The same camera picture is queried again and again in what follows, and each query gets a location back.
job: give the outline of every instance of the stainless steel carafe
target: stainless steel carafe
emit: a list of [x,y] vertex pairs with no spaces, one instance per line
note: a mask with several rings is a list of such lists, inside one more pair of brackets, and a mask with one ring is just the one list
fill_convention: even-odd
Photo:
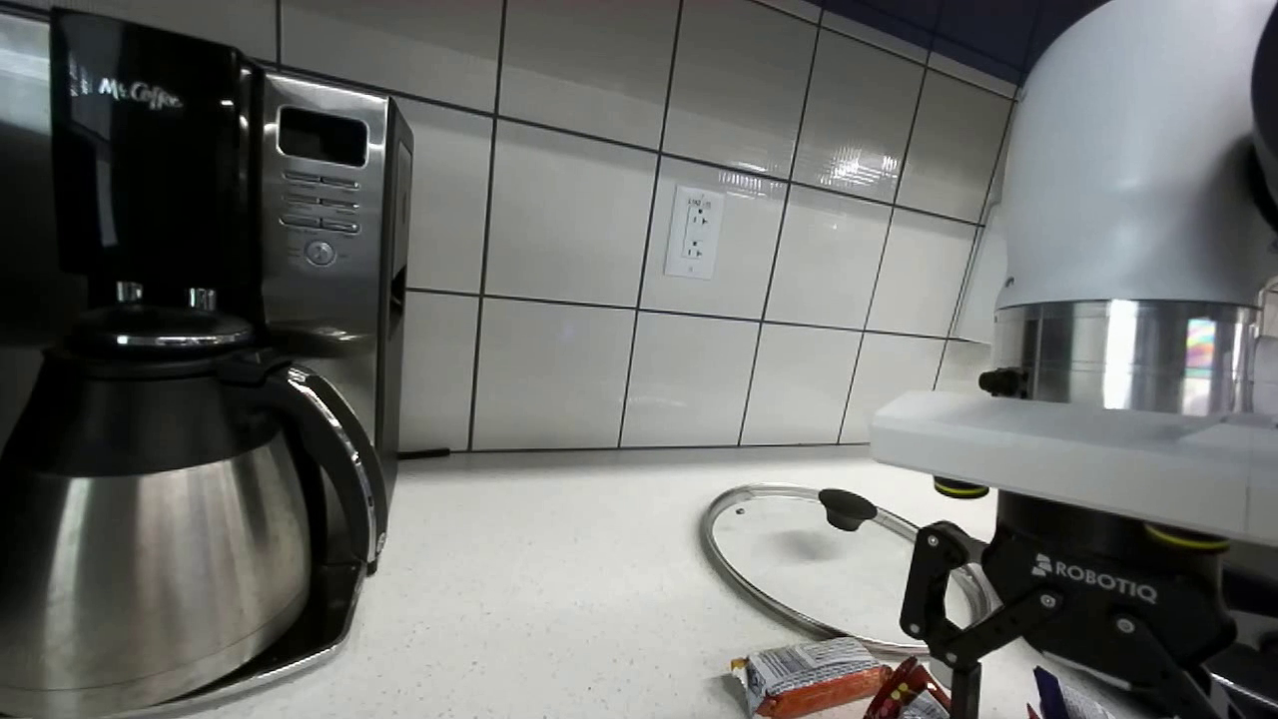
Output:
[[375,567],[385,512],[365,426],[249,322],[79,322],[0,460],[0,716],[104,716],[232,675],[333,553],[351,585]]

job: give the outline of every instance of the mr. coffee logo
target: mr. coffee logo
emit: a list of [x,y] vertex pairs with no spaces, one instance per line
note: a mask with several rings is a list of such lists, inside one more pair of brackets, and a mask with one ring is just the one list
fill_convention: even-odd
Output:
[[160,83],[116,78],[116,74],[98,78],[98,94],[112,94],[116,103],[146,103],[148,111],[180,111],[186,106],[186,99]]
[[170,90],[160,83],[98,74],[91,69],[83,69],[78,58],[70,69],[70,78],[71,78],[71,94],[102,94],[102,99],[112,99],[112,103],[139,103],[148,111],[186,111],[190,106],[178,90]]

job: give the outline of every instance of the outlet cover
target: outlet cover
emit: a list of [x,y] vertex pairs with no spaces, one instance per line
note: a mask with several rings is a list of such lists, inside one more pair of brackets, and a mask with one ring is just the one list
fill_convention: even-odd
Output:
[[678,189],[671,210],[666,276],[717,276],[723,190]]

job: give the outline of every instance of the white countertop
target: white countertop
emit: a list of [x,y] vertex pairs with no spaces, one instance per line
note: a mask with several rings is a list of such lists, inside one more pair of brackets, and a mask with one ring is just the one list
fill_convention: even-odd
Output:
[[[701,516],[741,484],[850,488],[914,521],[990,535],[990,500],[950,504],[863,451],[421,460],[401,471],[345,656],[207,716],[737,719],[726,664],[803,637],[701,549]],[[1026,716],[1022,656],[986,657],[986,716]]]

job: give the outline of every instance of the white tile backsplash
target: white tile backsplash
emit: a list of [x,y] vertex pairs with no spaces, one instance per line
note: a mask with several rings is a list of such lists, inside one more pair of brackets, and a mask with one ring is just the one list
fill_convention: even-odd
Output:
[[407,291],[401,448],[469,451],[476,315],[481,315],[481,300],[473,295]]
[[[678,189],[723,194],[717,276],[666,271]],[[787,189],[773,179],[666,158],[649,242],[644,306],[761,318],[783,221],[783,194]]]
[[906,163],[920,90],[920,63],[825,37],[795,179],[890,198]]
[[899,198],[955,221],[984,221],[1011,99],[930,73]]
[[875,286],[873,327],[948,336],[975,242],[970,225],[895,210]]
[[869,336],[857,368],[845,444],[869,444],[884,402],[906,390],[930,390],[948,338]]
[[769,322],[743,444],[837,444],[858,338]]
[[769,318],[863,327],[890,209],[791,190]]
[[747,0],[687,0],[666,151],[787,174],[815,29]]
[[292,69],[496,106],[501,20],[504,0],[279,0],[279,50]]
[[678,0],[513,0],[504,111],[660,145]]
[[277,0],[51,0],[98,14],[122,14],[218,42],[237,42],[257,58],[277,58]]
[[484,303],[476,448],[617,448],[636,310]]
[[638,315],[629,448],[737,444],[754,322]]
[[636,306],[650,182],[649,151],[504,122],[486,291]]
[[[978,370],[1015,87],[815,0],[71,2],[401,94],[407,451],[837,444]],[[678,189],[723,194],[711,276],[666,271]]]
[[401,106],[415,145],[407,283],[481,291],[490,121],[413,99]]

